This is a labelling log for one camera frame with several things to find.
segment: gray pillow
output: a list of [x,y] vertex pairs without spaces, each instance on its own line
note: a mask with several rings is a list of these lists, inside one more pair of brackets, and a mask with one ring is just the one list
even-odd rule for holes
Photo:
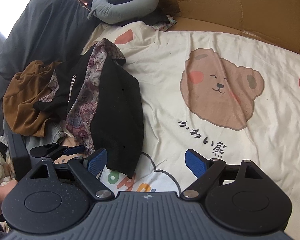
[[132,0],[122,4],[110,4],[109,0],[93,0],[88,19],[95,15],[108,24],[116,24],[133,18],[142,18],[152,13],[159,0]]

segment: cream bedsheet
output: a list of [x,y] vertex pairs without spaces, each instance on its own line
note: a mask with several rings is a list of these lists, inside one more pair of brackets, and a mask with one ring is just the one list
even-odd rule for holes
[[140,22],[98,26],[85,51],[104,37],[139,81],[145,140],[132,179],[105,168],[100,180],[115,193],[180,193],[196,179],[185,165],[189,148],[228,164],[250,159],[291,199],[286,233],[300,240],[300,55],[237,35],[164,33]]

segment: brown cloth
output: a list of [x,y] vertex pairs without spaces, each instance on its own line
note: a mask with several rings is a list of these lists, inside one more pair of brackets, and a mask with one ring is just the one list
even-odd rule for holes
[[50,113],[33,109],[33,103],[51,92],[48,84],[59,64],[44,66],[35,60],[12,78],[3,97],[3,113],[14,133],[44,137],[45,124],[53,119]]

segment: person's hand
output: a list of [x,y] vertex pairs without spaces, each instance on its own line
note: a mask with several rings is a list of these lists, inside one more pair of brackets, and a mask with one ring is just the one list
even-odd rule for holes
[[0,215],[1,215],[1,204],[9,192],[17,185],[16,180],[9,181],[6,185],[0,186]]

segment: cartoon bear print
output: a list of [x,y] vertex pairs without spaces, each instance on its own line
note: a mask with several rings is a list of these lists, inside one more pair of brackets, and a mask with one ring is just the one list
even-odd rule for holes
[[191,51],[180,90],[189,110],[220,127],[241,130],[252,117],[254,100],[264,89],[261,74],[237,67],[211,49]]

